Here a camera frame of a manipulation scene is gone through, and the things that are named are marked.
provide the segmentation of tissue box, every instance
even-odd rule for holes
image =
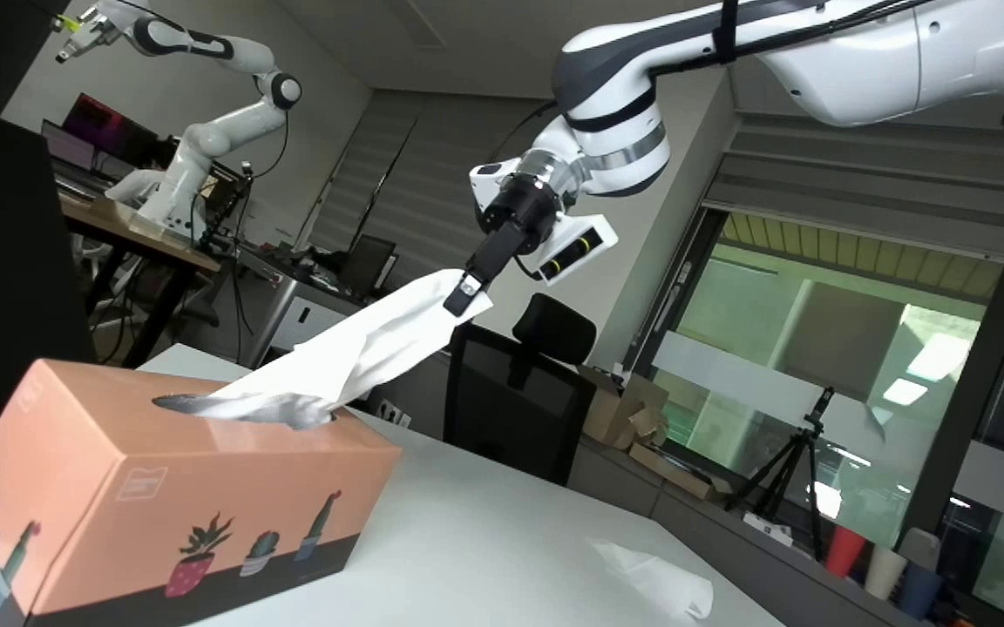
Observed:
[[[398,448],[205,421],[217,383],[34,363],[0,414],[0,623],[193,623],[340,572]]]
[[[598,383],[581,430],[595,441],[606,441],[613,448],[632,448],[632,441],[649,438],[649,423],[660,423],[660,411],[666,404],[666,390],[660,390],[656,383],[632,376],[632,383],[624,390]]]

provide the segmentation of desk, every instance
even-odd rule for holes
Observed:
[[[96,299],[113,290],[115,268],[122,263],[122,259],[128,249],[169,268],[169,275],[168,275],[156,304],[151,305],[151,315],[146,315],[146,324],[144,324],[139,339],[132,341],[122,365],[146,363],[156,339],[164,333],[169,313],[178,310],[182,297],[188,293],[196,270],[212,275],[212,270],[218,270],[218,261],[188,246],[183,241],[164,233],[152,221],[135,220],[132,207],[115,205],[107,198],[78,198],[68,191],[60,191],[60,212],[72,233],[96,235],[96,241],[113,245],[113,259],[103,261],[103,268],[96,270],[96,278],[90,282],[90,290],[85,297],[88,315],[95,313]]]
[[[236,376],[182,347],[152,373]],[[401,463],[340,573],[203,620],[203,627],[778,627],[745,591],[653,517],[515,474],[490,459],[367,416],[401,445]],[[674,620],[598,552],[621,546],[663,558],[716,585],[706,620]]]
[[[289,351],[293,346],[318,339],[322,329],[362,310],[359,304],[260,259],[247,245],[236,246],[233,261],[260,282],[260,290],[254,290],[254,284],[240,284],[240,275],[233,275],[233,290],[245,290],[245,293],[251,290],[251,297],[260,299],[254,326],[251,326],[251,341],[240,341],[247,346],[247,355],[240,355],[245,365],[260,365],[274,358],[273,351]]]

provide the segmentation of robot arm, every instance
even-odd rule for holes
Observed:
[[[1004,0],[725,0],[576,34],[555,69],[555,118],[530,154],[472,171],[483,246],[455,313],[511,261],[558,282],[613,246],[584,195],[644,191],[669,160],[656,76],[760,54],[824,125],[875,125],[943,102],[1004,92]]]
[[[183,235],[193,235],[193,205],[212,160],[279,127],[289,106],[301,102],[301,79],[282,72],[273,48],[260,40],[188,31],[151,9],[146,0],[96,0],[80,16],[60,16],[57,31],[66,34],[57,53],[60,61],[124,37],[139,54],[205,54],[254,79],[260,102],[183,127],[175,164],[164,171],[161,189],[139,207],[144,220]]]

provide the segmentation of black stand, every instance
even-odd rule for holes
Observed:
[[[802,463],[802,456],[809,456],[809,541],[812,541],[812,558],[824,558],[824,531],[819,531],[819,501],[817,501],[817,441],[824,430],[824,411],[829,404],[833,390],[824,387],[817,408],[804,414],[804,421],[812,428],[792,434],[785,441],[785,448],[778,456],[770,456],[728,501],[725,510],[740,507],[755,486],[763,486],[763,494],[754,501],[754,510],[763,517],[774,517],[780,501],[785,501],[785,486],[792,484],[795,465]]]

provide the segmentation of chair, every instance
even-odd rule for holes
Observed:
[[[591,392],[595,387],[566,363],[463,324],[453,339],[441,438],[567,484]]]
[[[359,235],[337,268],[337,284],[359,304],[374,299],[389,270],[395,249],[395,241]]]

